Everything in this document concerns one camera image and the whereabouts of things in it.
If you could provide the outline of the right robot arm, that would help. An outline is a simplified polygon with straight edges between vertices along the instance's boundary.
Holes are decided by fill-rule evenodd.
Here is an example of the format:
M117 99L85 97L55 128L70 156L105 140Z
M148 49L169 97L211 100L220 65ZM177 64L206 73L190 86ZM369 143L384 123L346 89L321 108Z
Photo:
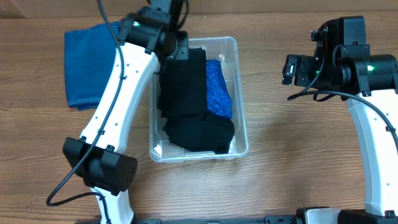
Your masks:
M289 54L284 85L317 102L339 96L347 105L364 169L363 209L300 208L292 223L397 222L397 59L372 55L363 16L340 17L311 32L312 56Z

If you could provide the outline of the black cloth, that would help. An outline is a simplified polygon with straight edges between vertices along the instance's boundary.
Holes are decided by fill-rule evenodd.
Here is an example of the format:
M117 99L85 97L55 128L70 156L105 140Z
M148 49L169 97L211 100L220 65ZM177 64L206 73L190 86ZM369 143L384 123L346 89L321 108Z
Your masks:
M186 60L168 60L160 74L157 107L163 118L178 118L207 112L206 51L188 50Z
M233 122L213 113L169 118L163 130L171 143L191 152L227 154L234 137Z

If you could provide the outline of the blue denim cloth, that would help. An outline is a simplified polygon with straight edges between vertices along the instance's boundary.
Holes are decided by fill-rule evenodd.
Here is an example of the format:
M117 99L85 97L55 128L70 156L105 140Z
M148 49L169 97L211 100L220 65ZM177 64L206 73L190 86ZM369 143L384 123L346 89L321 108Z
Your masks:
M113 70L116 45L106 24L65 33L65 92L68 106L95 109Z

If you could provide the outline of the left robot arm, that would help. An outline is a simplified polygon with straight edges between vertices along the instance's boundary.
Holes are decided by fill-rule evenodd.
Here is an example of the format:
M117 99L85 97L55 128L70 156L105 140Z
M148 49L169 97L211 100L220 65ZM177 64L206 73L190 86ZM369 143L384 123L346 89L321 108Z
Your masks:
M96 197L98 223L133 223L128 188L137 160L125 154L134 114L153 75L168 59L188 58L188 34L182 30L188 1L150 1L130 13L112 37L116 55L99 105L79 139L66 138L63 153L72 169L65 177L81 177Z

